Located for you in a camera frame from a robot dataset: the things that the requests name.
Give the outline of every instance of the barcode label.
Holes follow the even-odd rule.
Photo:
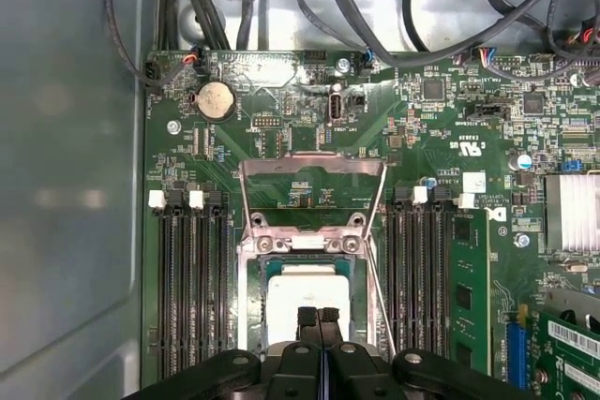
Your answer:
[[[593,393],[600,394],[600,381],[594,377],[590,377],[585,372],[581,372],[576,367],[573,367],[569,363],[564,364],[564,374],[572,380],[579,383],[581,386],[588,388]]]
[[[553,338],[564,342],[566,345],[593,356],[596,360],[600,360],[600,342],[590,339],[581,333],[569,330],[551,320],[547,323],[547,333]]]

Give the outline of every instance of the red wire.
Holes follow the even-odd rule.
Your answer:
[[[590,38],[592,37],[592,33],[593,33],[593,28],[586,30],[586,32],[583,34],[583,42],[588,42],[590,40]]]
[[[188,65],[190,63],[193,63],[197,59],[198,59],[198,57],[196,55],[190,54],[190,55],[184,56],[184,59],[182,61],[183,61],[184,65]]]

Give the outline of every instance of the motherboard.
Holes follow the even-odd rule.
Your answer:
[[[146,72],[187,55],[153,52]],[[520,76],[554,64],[496,57]],[[294,340],[297,307],[317,306],[384,355],[422,348],[540,388],[548,293],[600,292],[585,70],[530,83],[464,57],[401,70],[370,53],[219,51],[149,87],[142,385]]]

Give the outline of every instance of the blue wire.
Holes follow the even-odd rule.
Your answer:
[[[494,57],[494,54],[496,54],[496,48],[493,47],[489,50],[489,54],[487,55],[487,65],[491,66],[491,60]]]

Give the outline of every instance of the aluminum heatsink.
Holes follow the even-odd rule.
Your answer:
[[[546,177],[546,246],[600,252],[600,175]]]

